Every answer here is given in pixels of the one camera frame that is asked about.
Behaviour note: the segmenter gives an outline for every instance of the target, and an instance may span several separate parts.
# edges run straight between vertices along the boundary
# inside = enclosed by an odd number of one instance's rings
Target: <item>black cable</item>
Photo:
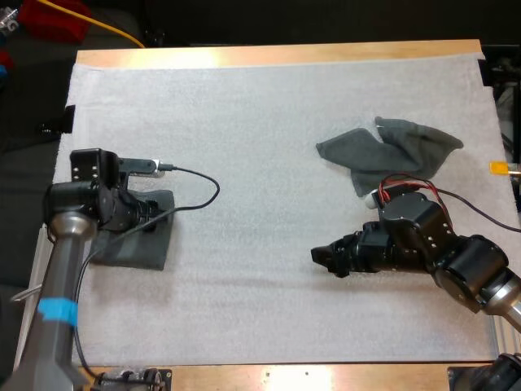
[[[481,209],[476,208],[473,204],[471,204],[470,201],[466,200],[465,198],[461,197],[458,194],[452,193],[451,191],[446,191],[443,189],[438,189],[438,192],[442,194],[446,194],[447,196],[454,197],[456,200],[460,200],[463,204],[480,214],[481,216],[485,217],[490,222],[493,222],[497,226],[500,226],[501,228],[505,228],[508,231],[518,232],[521,233],[521,230],[519,228],[515,228],[513,226],[507,226],[506,224],[503,224],[502,222],[499,222],[494,217],[488,216],[485,212],[483,212]]]
[[[385,183],[385,181],[387,181],[389,178],[395,177],[395,176],[402,176],[402,177],[406,177],[406,178],[412,178],[412,179],[417,180],[417,181],[421,181],[421,182],[425,182],[425,183],[431,184],[439,193],[446,194],[447,196],[451,196],[451,197],[455,198],[456,200],[460,200],[463,204],[465,204],[466,206],[468,206],[469,208],[471,208],[472,210],[474,210],[476,213],[480,214],[481,216],[485,217],[490,222],[493,222],[497,226],[500,226],[501,228],[504,228],[504,229],[506,229],[508,231],[518,232],[518,233],[521,234],[521,229],[515,228],[514,226],[507,226],[506,224],[504,224],[502,222],[499,222],[494,217],[487,215],[484,211],[482,211],[481,209],[475,207],[469,200],[461,197],[460,195],[458,195],[456,193],[452,193],[451,191],[440,189],[440,188],[434,186],[434,184],[431,181],[428,181],[426,179],[415,177],[415,176],[407,174],[407,173],[395,173],[395,174],[390,174],[387,177],[385,177],[383,179],[382,183]],[[444,204],[444,202],[443,202],[443,200],[441,198],[438,198],[438,202],[440,202],[440,204],[442,205],[442,207],[445,208],[445,210],[447,209],[447,207],[445,206],[445,204]]]
[[[213,179],[212,177],[209,177],[208,175],[204,175],[202,173],[198,173],[197,171],[192,171],[191,169],[182,169],[180,167],[174,167],[172,165],[165,165],[164,167],[162,167],[162,171],[167,171],[167,170],[168,171],[183,171],[185,173],[194,174],[194,175],[197,175],[197,176],[199,176],[201,178],[205,178],[205,179],[207,179],[208,181],[212,182],[215,185],[216,190],[213,193],[212,197],[210,197],[210,199],[208,201],[206,201],[206,202],[204,202],[202,204],[199,204],[199,205],[182,206],[182,207],[179,207],[179,208],[172,208],[172,209],[166,210],[166,211],[158,214],[156,217],[150,219],[148,222],[145,222],[145,223],[143,223],[143,224],[141,224],[139,226],[135,226],[134,228],[131,228],[130,230],[122,233],[121,235],[117,236],[115,239],[111,240],[107,245],[105,245],[102,248],[99,248],[98,250],[96,250],[93,253],[91,253],[83,261],[83,263],[81,264],[80,274],[78,276],[76,290],[74,292],[74,301],[76,303],[78,302],[78,300],[80,298],[81,282],[83,281],[83,276],[85,275],[85,271],[87,269],[87,266],[89,265],[90,260],[92,260],[93,257],[95,257],[99,253],[107,250],[107,248],[111,247],[113,244],[121,242],[123,239],[129,237],[130,235],[135,234],[136,232],[142,231],[142,230],[148,228],[149,226],[152,226],[152,225],[156,224],[157,222],[159,222],[160,220],[164,219],[165,217],[167,217],[169,215],[175,214],[177,212],[182,212],[184,210],[196,210],[196,209],[202,209],[202,208],[207,207],[208,205],[210,205],[217,198],[217,196],[219,195],[219,192],[221,191],[221,187],[219,186],[219,183],[215,179]],[[74,344],[76,345],[76,350],[78,352],[78,358],[80,359],[81,366],[83,367],[83,369],[85,369],[85,372],[87,372],[90,376],[92,376],[93,378],[96,379],[99,375],[95,374],[92,371],[92,369],[90,368],[89,364],[85,360],[85,355],[83,354],[83,349],[81,347],[80,334],[78,332],[78,327],[77,326],[74,328]],[[147,384],[147,385],[152,385],[149,381],[146,381],[146,380],[105,379],[105,381],[113,381],[113,382],[117,382],[117,383],[128,383],[128,384]]]

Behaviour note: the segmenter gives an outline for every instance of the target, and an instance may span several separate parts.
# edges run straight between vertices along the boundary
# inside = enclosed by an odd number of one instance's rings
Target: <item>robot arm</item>
[[[428,273],[469,310],[502,316],[521,332],[521,279],[492,241],[456,235],[440,205],[416,191],[380,205],[379,217],[362,231],[312,249],[313,261],[338,277],[381,270]]]

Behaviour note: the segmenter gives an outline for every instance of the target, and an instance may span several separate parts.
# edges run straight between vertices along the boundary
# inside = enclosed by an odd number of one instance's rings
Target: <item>table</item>
[[[79,51],[77,64],[108,68],[221,68],[364,59],[413,59],[475,52],[481,52],[478,40],[126,49]],[[170,368],[173,370],[173,387],[181,391],[433,391],[448,389],[448,365],[454,364],[230,365]],[[108,368],[95,369],[106,371]]]

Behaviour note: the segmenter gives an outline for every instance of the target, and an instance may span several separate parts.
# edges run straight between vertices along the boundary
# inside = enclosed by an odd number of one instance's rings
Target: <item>wooden table edge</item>
[[[103,68],[224,68],[370,59],[417,59],[470,53],[481,53],[479,40],[78,51],[77,64]]]

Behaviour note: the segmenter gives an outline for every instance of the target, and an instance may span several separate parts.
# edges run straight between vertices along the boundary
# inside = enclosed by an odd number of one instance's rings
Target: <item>white cloth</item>
[[[76,65],[55,181],[72,149],[159,158],[216,178],[219,198],[179,213],[164,271],[91,266],[80,300],[85,355],[96,365],[485,360],[497,354],[491,319],[472,314],[428,275],[337,279],[311,261],[377,219],[348,171],[315,144],[374,130],[376,116],[460,138],[433,181],[518,226],[492,92],[476,59],[305,64],[258,68],[121,70]],[[198,204],[212,184],[186,174],[135,178]],[[520,272],[519,234],[444,197],[460,235],[481,234]]]

